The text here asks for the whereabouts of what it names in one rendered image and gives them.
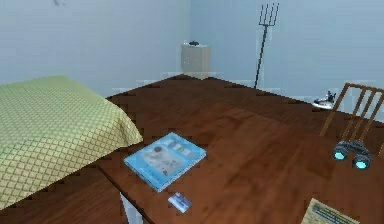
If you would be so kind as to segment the beige square bin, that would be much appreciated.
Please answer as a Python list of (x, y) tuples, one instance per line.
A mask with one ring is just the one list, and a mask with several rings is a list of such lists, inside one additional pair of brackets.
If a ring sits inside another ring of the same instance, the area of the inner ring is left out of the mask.
[(210, 75), (209, 45), (181, 45), (181, 70), (185, 75), (206, 79)]

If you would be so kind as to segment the blue book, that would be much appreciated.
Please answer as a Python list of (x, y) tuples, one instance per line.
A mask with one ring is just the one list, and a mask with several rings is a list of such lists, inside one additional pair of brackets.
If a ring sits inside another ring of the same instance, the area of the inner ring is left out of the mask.
[(160, 193), (206, 156), (206, 151), (171, 132), (126, 157), (123, 162)]

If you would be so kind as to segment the small blue card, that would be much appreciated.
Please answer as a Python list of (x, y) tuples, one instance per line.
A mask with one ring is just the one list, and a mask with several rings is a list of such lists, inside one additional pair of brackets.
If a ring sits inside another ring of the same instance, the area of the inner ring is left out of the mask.
[(168, 202), (181, 213), (185, 213), (192, 205), (192, 203), (179, 192), (176, 192), (174, 195), (170, 196), (168, 198)]

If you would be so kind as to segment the brown wooden table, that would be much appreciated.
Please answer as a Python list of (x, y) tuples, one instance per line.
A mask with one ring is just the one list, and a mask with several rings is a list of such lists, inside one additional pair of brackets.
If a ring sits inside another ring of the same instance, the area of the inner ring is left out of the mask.
[[(153, 224), (300, 224), (312, 198), (358, 220), (384, 224), (384, 160), (365, 171), (332, 159), (334, 141), (217, 103), (145, 130), (151, 142), (171, 131), (206, 157), (161, 193), (112, 153), (100, 170)], [(168, 198), (181, 193), (181, 213)]]

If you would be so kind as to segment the black pitchfork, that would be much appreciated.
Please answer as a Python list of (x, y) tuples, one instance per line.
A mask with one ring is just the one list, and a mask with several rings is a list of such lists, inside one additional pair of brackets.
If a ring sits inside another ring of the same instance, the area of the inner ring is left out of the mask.
[(264, 48), (265, 48), (266, 38), (268, 34), (268, 28), (276, 25), (279, 6), (280, 6), (279, 3), (267, 3), (261, 6), (258, 25), (263, 27), (263, 34), (262, 34), (259, 58), (257, 62), (254, 87), (257, 87), (258, 81), (259, 81), (260, 69), (261, 69), (263, 55), (264, 55)]

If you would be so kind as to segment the white and black shoe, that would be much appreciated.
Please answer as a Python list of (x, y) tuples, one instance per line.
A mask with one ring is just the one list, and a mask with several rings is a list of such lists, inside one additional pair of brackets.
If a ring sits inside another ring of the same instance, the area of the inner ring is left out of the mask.
[(333, 108), (333, 105), (335, 103), (335, 97), (335, 93), (328, 92), (325, 98), (315, 99), (312, 105), (321, 109), (330, 110)]

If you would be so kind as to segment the green patterned bed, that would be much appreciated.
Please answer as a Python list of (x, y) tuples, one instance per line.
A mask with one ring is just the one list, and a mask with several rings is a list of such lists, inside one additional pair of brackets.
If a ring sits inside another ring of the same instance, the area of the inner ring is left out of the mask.
[(0, 210), (142, 140), (120, 107), (66, 76), (0, 85)]

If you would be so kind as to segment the wooden slatted chair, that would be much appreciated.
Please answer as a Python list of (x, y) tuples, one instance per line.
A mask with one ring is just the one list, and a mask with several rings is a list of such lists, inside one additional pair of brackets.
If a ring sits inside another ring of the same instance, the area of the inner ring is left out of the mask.
[[(363, 141), (365, 139), (371, 125), (373, 124), (374, 118), (376, 117), (381, 105), (384, 103), (384, 89), (369, 85), (355, 84), (351, 82), (346, 82), (344, 84), (340, 95), (338, 96), (333, 108), (330, 110), (330, 113), (323, 127), (320, 130), (320, 136), (324, 136), (327, 133), (328, 128), (330, 127), (333, 118), (336, 115), (336, 112), (349, 88), (360, 89), (360, 95), (354, 106), (352, 115), (349, 117), (349, 122), (342, 133), (341, 139), (360, 141)], [(368, 109), (373, 103), (373, 99), (377, 93), (380, 94), (379, 100), (375, 104), (374, 110), (371, 113), (364, 128), (361, 128), (361, 125), (363, 124), (363, 120), (365, 119)]]

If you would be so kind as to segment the yellow-green paper booklet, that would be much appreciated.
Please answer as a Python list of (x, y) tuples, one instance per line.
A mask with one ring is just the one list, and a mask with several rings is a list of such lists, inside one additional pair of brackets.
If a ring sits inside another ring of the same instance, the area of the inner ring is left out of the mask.
[(360, 224), (360, 222), (312, 198), (301, 224)]

